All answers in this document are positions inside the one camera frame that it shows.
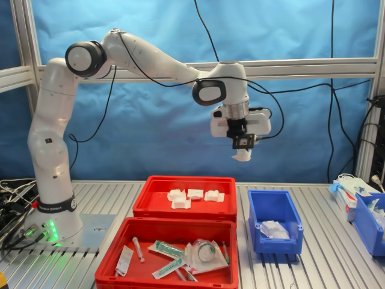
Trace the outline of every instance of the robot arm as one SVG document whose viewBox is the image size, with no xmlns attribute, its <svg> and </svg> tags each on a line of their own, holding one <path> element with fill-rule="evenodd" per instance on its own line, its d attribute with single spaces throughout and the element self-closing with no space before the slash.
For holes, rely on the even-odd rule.
<svg viewBox="0 0 385 289">
<path fill-rule="evenodd" d="M 137 75 L 165 75 L 177 82 L 190 82 L 193 98 L 200 105 L 222 101 L 211 114 L 211 133 L 214 137 L 231 138 L 237 149 L 234 158 L 239 161 L 250 159 L 257 135 L 270 132 L 269 112 L 250 111 L 246 82 L 226 78 L 246 77 L 237 62 L 219 63 L 211 72 L 200 71 L 119 29 L 107 33 L 101 43 L 75 43 L 68 48 L 65 59 L 54 58 L 46 66 L 28 136 L 39 200 L 37 210 L 26 218 L 25 227 L 35 224 L 46 228 L 48 238 L 43 243 L 67 239 L 81 230 L 82 223 L 74 212 L 76 202 L 63 134 L 80 80 L 104 77 L 111 65 Z"/>
</svg>

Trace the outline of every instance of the metal base plate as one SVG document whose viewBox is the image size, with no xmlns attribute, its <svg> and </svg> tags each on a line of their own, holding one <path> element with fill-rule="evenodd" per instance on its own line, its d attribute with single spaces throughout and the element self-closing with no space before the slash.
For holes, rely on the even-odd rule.
<svg viewBox="0 0 385 289">
<path fill-rule="evenodd" d="M 76 235 L 61 240 L 54 246 L 46 246 L 44 250 L 57 250 L 58 247 L 62 247 L 66 251 L 98 252 L 116 215 L 80 214 L 79 216 L 83 227 Z"/>
</svg>

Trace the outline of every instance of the cardboard box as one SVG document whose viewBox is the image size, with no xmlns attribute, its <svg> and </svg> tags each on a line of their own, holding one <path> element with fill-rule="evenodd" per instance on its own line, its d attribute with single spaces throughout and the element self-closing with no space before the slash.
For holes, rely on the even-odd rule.
<svg viewBox="0 0 385 289">
<path fill-rule="evenodd" d="M 340 187 L 332 195 L 336 198 L 337 204 L 344 213 L 346 220 L 353 222 L 356 216 L 357 200 Z"/>
</svg>

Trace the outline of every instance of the aluminum frame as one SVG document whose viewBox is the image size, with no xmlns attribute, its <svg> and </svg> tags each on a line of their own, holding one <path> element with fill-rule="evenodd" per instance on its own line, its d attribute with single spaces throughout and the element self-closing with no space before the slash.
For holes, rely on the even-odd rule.
<svg viewBox="0 0 385 289">
<path fill-rule="evenodd" d="M 39 52 L 39 43 L 35 30 L 31 0 L 10 0 L 14 26 L 17 35 L 17 43 L 20 50 L 20 59 L 23 66 L 28 66 L 32 77 L 26 79 L 25 70 L 16 69 L 15 74 L 7 78 L 3 77 L 6 72 L 0 73 L 0 90 L 6 91 L 25 85 L 29 100 L 29 107 L 33 115 L 39 93 L 39 84 L 45 66 L 42 65 Z M 385 70 L 383 70 L 384 54 L 384 3 L 381 0 L 380 15 L 377 26 L 377 40 L 375 55 L 369 58 L 314 58 L 299 60 L 259 60 L 241 61 L 246 68 L 247 77 L 253 80 L 271 79 L 329 79 L 329 78 L 372 78 L 369 98 L 385 92 Z M 197 69 L 211 70 L 216 63 L 187 63 Z M 111 82 L 112 73 L 102 79 L 85 79 L 83 83 L 108 83 Z M 166 77 L 157 78 L 158 81 L 172 82 L 173 79 Z M 117 82 L 150 82 L 143 76 L 134 75 L 123 69 L 118 69 Z M 368 122 L 378 123 L 379 109 L 373 109 Z M 376 126 L 367 126 L 363 137 L 375 142 L 377 135 Z M 368 181 L 374 148 L 368 143 L 362 143 L 357 162 L 356 174 Z"/>
</svg>

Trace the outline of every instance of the blue plastic bin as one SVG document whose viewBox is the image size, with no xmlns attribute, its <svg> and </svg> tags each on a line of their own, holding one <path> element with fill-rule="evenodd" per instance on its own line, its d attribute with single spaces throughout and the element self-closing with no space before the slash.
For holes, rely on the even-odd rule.
<svg viewBox="0 0 385 289">
<path fill-rule="evenodd" d="M 302 251 L 303 226 L 288 191 L 249 190 L 251 239 L 256 253 L 300 254 Z M 263 221 L 279 222 L 290 239 L 263 237 L 260 225 Z"/>
<path fill-rule="evenodd" d="M 376 199 L 380 199 L 376 207 L 385 209 L 385 194 L 371 193 L 371 195 L 370 197 L 361 197 L 361 195 L 356 194 L 357 208 L 353 223 L 369 253 L 372 256 L 385 256 L 384 230 L 368 209 L 368 204 Z"/>
</svg>

